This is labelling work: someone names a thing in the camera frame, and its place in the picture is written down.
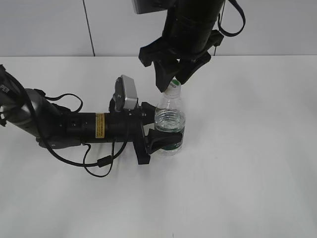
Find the bottle cap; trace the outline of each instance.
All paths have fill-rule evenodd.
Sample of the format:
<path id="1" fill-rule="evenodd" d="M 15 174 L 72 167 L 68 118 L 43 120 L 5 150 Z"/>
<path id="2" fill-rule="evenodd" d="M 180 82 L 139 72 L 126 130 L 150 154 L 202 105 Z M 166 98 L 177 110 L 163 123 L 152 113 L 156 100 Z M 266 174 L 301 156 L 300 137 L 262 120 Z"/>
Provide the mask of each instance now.
<path id="1" fill-rule="evenodd" d="M 166 91 L 164 92 L 164 95 L 168 98 L 178 98 L 180 96 L 180 90 L 181 90 L 181 83 L 177 79 L 173 79 Z"/>

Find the yellow label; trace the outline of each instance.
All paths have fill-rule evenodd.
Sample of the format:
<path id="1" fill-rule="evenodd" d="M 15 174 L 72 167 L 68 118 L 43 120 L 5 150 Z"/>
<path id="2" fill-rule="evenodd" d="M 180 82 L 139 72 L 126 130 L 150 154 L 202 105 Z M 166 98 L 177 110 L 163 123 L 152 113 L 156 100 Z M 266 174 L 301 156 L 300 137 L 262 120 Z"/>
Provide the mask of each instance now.
<path id="1" fill-rule="evenodd" d="M 105 137 L 105 114 L 96 113 L 96 139 Z"/>

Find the plastic water bottle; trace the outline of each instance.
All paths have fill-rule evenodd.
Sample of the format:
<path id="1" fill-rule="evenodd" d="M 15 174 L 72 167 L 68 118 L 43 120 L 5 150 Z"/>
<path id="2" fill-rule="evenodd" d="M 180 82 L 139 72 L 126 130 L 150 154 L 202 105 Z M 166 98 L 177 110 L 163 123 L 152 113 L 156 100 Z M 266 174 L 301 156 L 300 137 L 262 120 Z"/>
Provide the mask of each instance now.
<path id="1" fill-rule="evenodd" d="M 180 99 L 181 83 L 173 79 L 155 111 L 155 129 L 164 132 L 181 132 L 184 135 L 185 114 Z M 168 145 L 159 150 L 165 156 L 176 154 L 182 147 L 179 143 Z"/>

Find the white wall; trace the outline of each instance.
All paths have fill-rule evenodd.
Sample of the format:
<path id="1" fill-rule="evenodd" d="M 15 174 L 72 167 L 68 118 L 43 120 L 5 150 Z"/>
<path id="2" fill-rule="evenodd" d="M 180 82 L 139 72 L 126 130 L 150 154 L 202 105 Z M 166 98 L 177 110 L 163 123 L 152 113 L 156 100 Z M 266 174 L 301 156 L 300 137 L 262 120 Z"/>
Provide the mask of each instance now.
<path id="1" fill-rule="evenodd" d="M 91 56 L 81 0 L 0 0 L 0 56 Z"/>
<path id="2" fill-rule="evenodd" d="M 85 0 L 98 56 L 136 56 L 161 35 L 166 12 L 135 15 L 131 0 Z M 316 0 L 238 0 L 247 25 L 218 55 L 317 54 Z M 223 27 L 242 21 L 226 4 Z M 1 0 L 0 56 L 92 55 L 82 0 Z"/>

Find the bottle neck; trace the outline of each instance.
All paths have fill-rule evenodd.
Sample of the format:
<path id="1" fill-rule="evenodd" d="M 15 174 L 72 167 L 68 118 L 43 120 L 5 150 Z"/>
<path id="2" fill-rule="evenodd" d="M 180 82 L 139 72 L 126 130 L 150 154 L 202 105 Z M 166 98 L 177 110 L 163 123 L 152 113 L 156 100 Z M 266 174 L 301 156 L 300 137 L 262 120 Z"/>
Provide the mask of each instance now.
<path id="1" fill-rule="evenodd" d="M 180 94 L 177 94 L 177 95 L 170 95 L 170 94 L 166 94 L 166 93 L 163 93 L 163 96 L 167 99 L 177 99 L 180 97 Z"/>

